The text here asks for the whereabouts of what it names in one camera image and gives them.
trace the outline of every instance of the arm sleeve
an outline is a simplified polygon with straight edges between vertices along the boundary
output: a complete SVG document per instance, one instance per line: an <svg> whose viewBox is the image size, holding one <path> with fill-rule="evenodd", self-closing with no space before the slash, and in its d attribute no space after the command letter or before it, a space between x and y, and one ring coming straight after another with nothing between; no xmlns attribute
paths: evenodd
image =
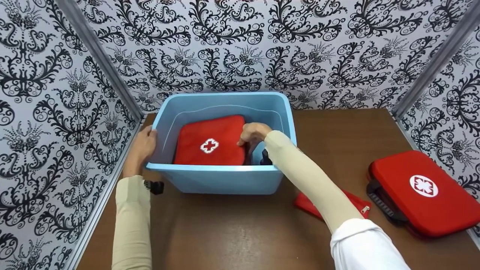
<svg viewBox="0 0 480 270"><path fill-rule="evenodd" d="M317 207L331 233L349 219L363 219L342 190L285 134L269 132L265 148L273 164Z"/></svg>
<svg viewBox="0 0 480 270"><path fill-rule="evenodd" d="M112 270L151 270L150 192L140 175L117 183Z"/></svg>
<svg viewBox="0 0 480 270"><path fill-rule="evenodd" d="M330 248L337 270L410 270L390 237L371 220L344 222Z"/></svg>

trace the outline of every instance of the beige sleeve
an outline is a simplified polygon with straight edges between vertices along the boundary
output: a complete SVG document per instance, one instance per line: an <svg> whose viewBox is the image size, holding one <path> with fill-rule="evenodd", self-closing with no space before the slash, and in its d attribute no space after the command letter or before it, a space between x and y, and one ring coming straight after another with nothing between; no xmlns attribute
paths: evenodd
<svg viewBox="0 0 480 270"><path fill-rule="evenodd" d="M269 132L265 148L273 164L317 207L331 233L349 219L363 219L340 188L285 134Z"/></svg>
<svg viewBox="0 0 480 270"><path fill-rule="evenodd" d="M150 192L140 175L117 183L112 270L151 270Z"/></svg>

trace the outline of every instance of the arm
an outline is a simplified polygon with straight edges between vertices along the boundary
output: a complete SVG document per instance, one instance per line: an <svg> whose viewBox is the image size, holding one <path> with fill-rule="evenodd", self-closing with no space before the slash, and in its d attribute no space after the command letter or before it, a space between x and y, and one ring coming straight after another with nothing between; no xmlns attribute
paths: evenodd
<svg viewBox="0 0 480 270"><path fill-rule="evenodd" d="M349 219L363 219L342 190L285 134L261 123L244 125L238 145L250 142L253 150L260 141L265 141L273 164L317 207L331 233Z"/></svg>
<svg viewBox="0 0 480 270"><path fill-rule="evenodd" d="M141 176L143 163L155 149L156 132L143 129L134 139L117 183L117 216L112 270L151 270L150 192Z"/></svg>
<svg viewBox="0 0 480 270"><path fill-rule="evenodd" d="M252 148L265 141L268 156L322 214L332 233L332 257L337 270L409 270L392 240L371 220L365 220L325 172L280 131L260 123L246 124L239 145Z"/></svg>

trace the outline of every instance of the white cross emblem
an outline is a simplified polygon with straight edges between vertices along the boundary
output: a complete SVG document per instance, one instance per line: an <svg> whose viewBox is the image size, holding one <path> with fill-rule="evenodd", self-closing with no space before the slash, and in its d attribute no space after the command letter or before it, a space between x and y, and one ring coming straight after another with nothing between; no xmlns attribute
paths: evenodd
<svg viewBox="0 0 480 270"><path fill-rule="evenodd" d="M423 175L410 177L410 185L418 194L425 197L435 197L438 194L438 187L435 183Z"/></svg>
<svg viewBox="0 0 480 270"><path fill-rule="evenodd" d="M215 139L207 139L202 145L200 145L200 150L205 152L205 154L210 154L215 150L220 144L215 141Z"/></svg>

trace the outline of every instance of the black handle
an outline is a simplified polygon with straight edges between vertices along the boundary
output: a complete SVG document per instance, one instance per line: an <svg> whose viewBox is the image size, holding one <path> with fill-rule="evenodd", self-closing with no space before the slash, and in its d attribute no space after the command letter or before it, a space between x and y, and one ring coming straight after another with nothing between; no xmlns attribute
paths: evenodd
<svg viewBox="0 0 480 270"><path fill-rule="evenodd" d="M383 189L382 185L375 180L372 179L370 183L367 185L367 195L372 201L382 210L384 215L390 219L392 223L404 223L407 222L408 219L407 217L401 212L401 211L393 211L388 205L385 204L385 202L380 199L375 192L377 192L379 189Z"/></svg>
<svg viewBox="0 0 480 270"><path fill-rule="evenodd" d="M144 186L150 190L150 193L153 195L159 195L163 193L165 183L163 182L152 182L150 180L144 180Z"/></svg>
<svg viewBox="0 0 480 270"><path fill-rule="evenodd" d="M260 165L273 165L272 161L268 157L267 149L262 151L262 160L260 161Z"/></svg>

